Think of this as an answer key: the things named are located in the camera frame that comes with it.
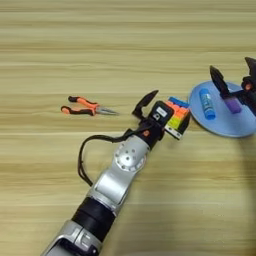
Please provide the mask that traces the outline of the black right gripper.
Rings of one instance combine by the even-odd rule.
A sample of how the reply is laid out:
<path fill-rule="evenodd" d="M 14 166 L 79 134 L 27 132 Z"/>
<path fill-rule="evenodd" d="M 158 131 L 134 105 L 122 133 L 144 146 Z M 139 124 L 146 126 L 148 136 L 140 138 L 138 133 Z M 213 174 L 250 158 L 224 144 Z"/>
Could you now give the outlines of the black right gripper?
<path fill-rule="evenodd" d="M 246 105 L 250 111 L 256 116 L 256 59 L 246 57 L 245 61 L 249 67 L 250 76 L 244 77 L 240 91 L 235 93 L 235 97 L 241 104 Z M 214 66 L 210 67 L 210 76 L 215 87 L 218 89 L 223 99 L 230 98 L 231 92 L 228 85 L 224 81 L 222 73 Z"/>

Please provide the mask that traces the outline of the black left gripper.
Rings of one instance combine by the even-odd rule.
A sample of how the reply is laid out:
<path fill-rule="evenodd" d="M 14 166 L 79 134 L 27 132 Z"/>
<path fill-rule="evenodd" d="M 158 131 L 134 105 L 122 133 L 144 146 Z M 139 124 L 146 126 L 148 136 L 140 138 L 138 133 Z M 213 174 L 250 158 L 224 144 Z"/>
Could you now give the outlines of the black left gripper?
<path fill-rule="evenodd" d="M 165 125 L 162 121 L 157 121 L 154 118 L 144 118 L 142 109 L 146 107 L 158 93 L 154 90 L 146 94 L 135 106 L 132 114 L 139 120 L 139 126 L 135 130 L 135 135 L 142 139 L 150 149 L 156 145 L 164 136 L 165 131 L 173 136 L 175 139 L 180 140 L 188 128 L 190 122 L 190 113 L 183 116 L 172 116 Z"/>

